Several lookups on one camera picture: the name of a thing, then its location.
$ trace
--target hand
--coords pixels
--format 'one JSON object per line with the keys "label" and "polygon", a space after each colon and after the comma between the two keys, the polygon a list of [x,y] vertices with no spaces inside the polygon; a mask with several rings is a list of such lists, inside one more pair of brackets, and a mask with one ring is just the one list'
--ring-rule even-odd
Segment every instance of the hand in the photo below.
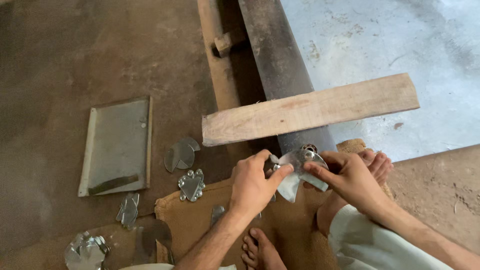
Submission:
{"label": "hand", "polygon": [[292,173],[291,164],[276,170],[267,180],[264,164],[270,151],[262,150],[246,160],[240,160],[232,170],[234,179],[229,211],[246,215],[252,219],[262,211],[282,180]]}
{"label": "hand", "polygon": [[338,174],[329,172],[314,162],[305,163],[304,169],[329,184],[360,212],[374,217],[377,210],[392,203],[359,155],[324,151],[320,156],[330,170]]}

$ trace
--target bare foot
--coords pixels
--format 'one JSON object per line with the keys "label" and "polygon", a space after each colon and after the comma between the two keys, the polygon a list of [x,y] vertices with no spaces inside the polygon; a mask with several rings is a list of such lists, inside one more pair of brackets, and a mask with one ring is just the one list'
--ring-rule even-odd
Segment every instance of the bare foot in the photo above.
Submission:
{"label": "bare foot", "polygon": [[277,250],[262,230],[251,228],[250,235],[251,237],[247,235],[243,238],[242,249],[245,253],[241,255],[248,270],[287,270]]}
{"label": "bare foot", "polygon": [[[379,185],[383,185],[389,172],[393,169],[392,160],[384,153],[375,155],[373,152],[365,150],[359,153],[368,170]],[[335,191],[327,198],[317,210],[317,225],[320,232],[327,237],[330,233],[330,224],[337,212],[348,203],[340,197]]]}

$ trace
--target wooden beam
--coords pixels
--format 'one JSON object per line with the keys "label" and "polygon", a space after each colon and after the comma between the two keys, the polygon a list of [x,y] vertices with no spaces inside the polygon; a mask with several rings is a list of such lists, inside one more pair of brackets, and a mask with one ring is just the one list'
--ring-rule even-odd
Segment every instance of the wooden beam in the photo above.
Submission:
{"label": "wooden beam", "polygon": [[420,108],[407,73],[219,111],[202,119],[216,146]]}

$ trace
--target left hand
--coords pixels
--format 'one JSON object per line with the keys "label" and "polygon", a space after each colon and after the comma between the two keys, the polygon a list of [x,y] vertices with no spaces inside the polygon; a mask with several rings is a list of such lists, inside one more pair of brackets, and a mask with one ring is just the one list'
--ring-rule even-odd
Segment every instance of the left hand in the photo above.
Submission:
{"label": "left hand", "polygon": [[288,164],[276,170],[268,180],[265,179],[263,168],[270,154],[270,151],[264,149],[240,160],[233,168],[231,212],[253,219],[266,207],[282,180],[293,172],[293,166]]}

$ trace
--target wooden plank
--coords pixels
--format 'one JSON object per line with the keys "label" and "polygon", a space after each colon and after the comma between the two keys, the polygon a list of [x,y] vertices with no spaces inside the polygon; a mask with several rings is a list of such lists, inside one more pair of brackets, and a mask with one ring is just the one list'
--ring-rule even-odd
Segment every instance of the wooden plank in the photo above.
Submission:
{"label": "wooden plank", "polygon": [[202,119],[216,146],[420,108],[407,73],[219,111]]}

